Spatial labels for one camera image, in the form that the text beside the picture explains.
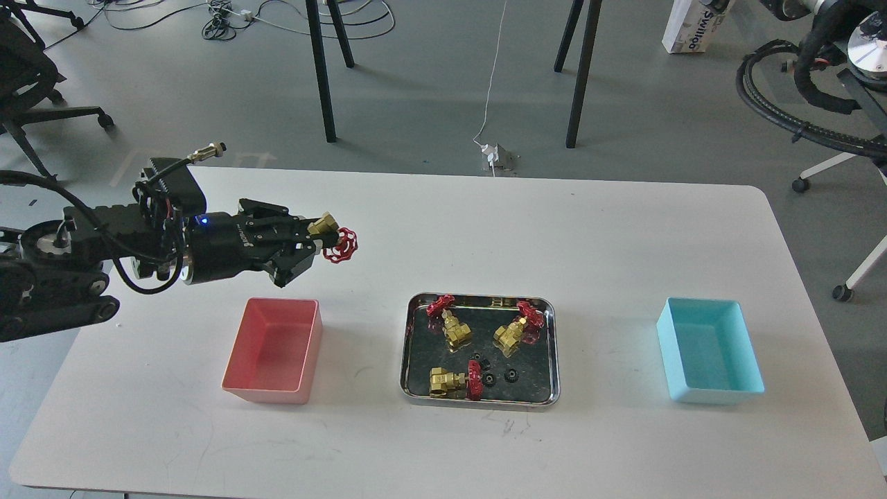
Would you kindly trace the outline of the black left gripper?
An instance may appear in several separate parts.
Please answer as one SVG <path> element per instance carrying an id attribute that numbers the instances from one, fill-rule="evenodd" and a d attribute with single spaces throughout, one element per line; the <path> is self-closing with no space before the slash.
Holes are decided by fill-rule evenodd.
<path id="1" fill-rule="evenodd" d="M 317 219 L 292 216 L 280 205 L 241 198 L 238 214 L 192 217 L 186 230 L 182 281 L 225 280 L 244 271 L 264 271 L 284 288 L 313 265 L 320 249 L 335 245 L 326 233 L 311 233 Z"/>

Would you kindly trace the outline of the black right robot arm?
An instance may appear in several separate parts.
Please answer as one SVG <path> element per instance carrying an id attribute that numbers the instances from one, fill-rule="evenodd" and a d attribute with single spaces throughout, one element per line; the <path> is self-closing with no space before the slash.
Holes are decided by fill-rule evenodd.
<path id="1" fill-rule="evenodd" d="M 811 16 L 811 28 L 798 44 L 775 39 L 745 56 L 735 76 L 744 103 L 766 122 L 788 130 L 794 141 L 807 139 L 836 151 L 865 156 L 885 171 L 885 2 L 763 1 L 782 21 Z M 793 116 L 764 97 L 753 77 L 760 61 L 789 55 L 783 69 L 796 91 L 819 110 L 849 116 L 867 114 L 879 130 L 875 138 L 837 132 Z"/>

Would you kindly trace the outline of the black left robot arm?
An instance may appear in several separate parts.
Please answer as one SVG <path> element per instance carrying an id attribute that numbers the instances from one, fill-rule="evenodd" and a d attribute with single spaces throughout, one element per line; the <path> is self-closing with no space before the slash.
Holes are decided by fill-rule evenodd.
<path id="1" fill-rule="evenodd" d="M 144 295 L 176 278 L 197 284 L 264 271 L 278 287 L 295 280 L 322 254 L 349 260 L 357 234 L 332 215 L 292 215 L 272 203 L 241 199 L 234 215 L 211 213 L 188 165 L 224 154 L 210 144 L 183 159 L 152 158 L 135 183 L 134 203 L 89 208 L 59 184 L 4 171 L 3 184 L 32 184 L 69 201 L 64 217 L 26 230 L 2 229 L 2 341 L 105 322 L 119 301 L 105 294 L 111 262 Z"/>

